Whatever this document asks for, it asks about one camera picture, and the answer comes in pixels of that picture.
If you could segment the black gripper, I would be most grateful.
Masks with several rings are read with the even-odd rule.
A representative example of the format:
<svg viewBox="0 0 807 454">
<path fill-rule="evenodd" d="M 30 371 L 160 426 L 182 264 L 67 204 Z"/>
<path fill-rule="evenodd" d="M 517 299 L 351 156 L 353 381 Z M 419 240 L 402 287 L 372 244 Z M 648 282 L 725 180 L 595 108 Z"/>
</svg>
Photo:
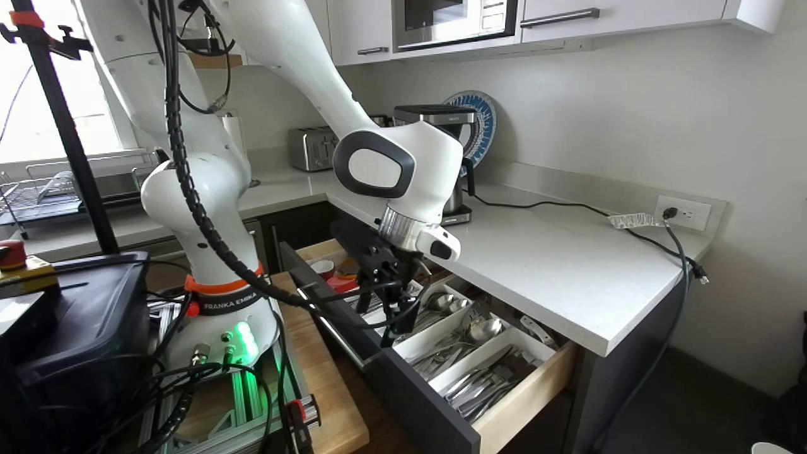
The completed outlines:
<svg viewBox="0 0 807 454">
<path fill-rule="evenodd" d="M 356 220 L 338 220 L 331 225 L 338 244 L 356 260 L 358 264 L 358 303 L 356 312 L 367 312 L 372 294 L 378 294 L 386 305 L 386 328 L 381 335 L 381 346 L 387 349 L 402 321 L 407 318 L 415 297 L 407 291 L 413 278 L 415 255 L 397 252 L 387 240 L 382 240 L 375 230 Z"/>
</svg>

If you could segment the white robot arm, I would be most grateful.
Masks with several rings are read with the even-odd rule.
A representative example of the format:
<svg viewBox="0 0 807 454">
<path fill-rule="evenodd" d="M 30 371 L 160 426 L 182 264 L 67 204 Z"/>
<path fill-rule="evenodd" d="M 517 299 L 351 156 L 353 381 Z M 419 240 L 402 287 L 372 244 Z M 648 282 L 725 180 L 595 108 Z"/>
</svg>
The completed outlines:
<svg viewBox="0 0 807 454">
<path fill-rule="evenodd" d="M 165 151 L 141 185 L 141 207 L 189 260 L 191 312 L 165 346 L 184 366 L 221 358 L 240 341 L 250 358 L 279 339 L 284 297 L 259 263 L 241 218 L 250 181 L 286 168 L 284 128 L 298 114 L 336 134 L 336 180 L 382 201 L 375 233 L 402 255 L 454 260 L 462 241 L 442 225 L 462 144 L 426 122 L 381 127 L 356 101 L 322 43 L 307 0 L 201 0 L 251 70 L 274 80 L 276 108 L 241 96 L 206 114 L 206 79 L 179 43 L 175 0 L 75 0 L 99 65 L 135 134 Z"/>
</svg>

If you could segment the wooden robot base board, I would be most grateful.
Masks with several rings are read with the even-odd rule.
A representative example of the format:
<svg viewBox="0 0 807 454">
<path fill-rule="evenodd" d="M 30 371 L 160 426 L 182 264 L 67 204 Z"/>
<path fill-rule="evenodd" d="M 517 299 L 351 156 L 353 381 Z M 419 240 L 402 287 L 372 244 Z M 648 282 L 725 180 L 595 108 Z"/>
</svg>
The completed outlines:
<svg viewBox="0 0 807 454">
<path fill-rule="evenodd" d="M 332 361 L 314 318 L 302 307 L 274 307 L 274 325 L 284 339 L 257 350 L 247 325 L 210 328 L 215 349 L 247 352 L 223 374 L 197 387 L 186 419 L 169 446 L 175 454 L 283 454 L 283 431 L 289 426 L 284 407 L 312 393 L 320 423 L 299 428 L 307 454 L 358 454 L 371 443 L 367 423 Z"/>
</svg>

